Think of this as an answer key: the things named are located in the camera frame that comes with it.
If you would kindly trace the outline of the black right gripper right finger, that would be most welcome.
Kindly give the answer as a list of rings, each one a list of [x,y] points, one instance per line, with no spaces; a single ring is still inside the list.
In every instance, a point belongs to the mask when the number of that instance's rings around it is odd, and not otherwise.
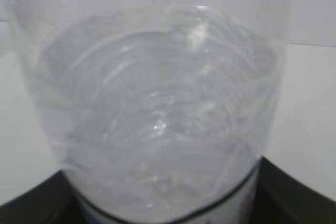
[[[256,194],[256,223],[335,223],[335,201],[263,158]]]

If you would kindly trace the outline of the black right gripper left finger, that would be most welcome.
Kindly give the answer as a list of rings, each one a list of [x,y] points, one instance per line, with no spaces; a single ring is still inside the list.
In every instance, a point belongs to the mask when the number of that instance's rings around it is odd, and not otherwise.
[[[2,224],[86,222],[62,172],[1,205]]]

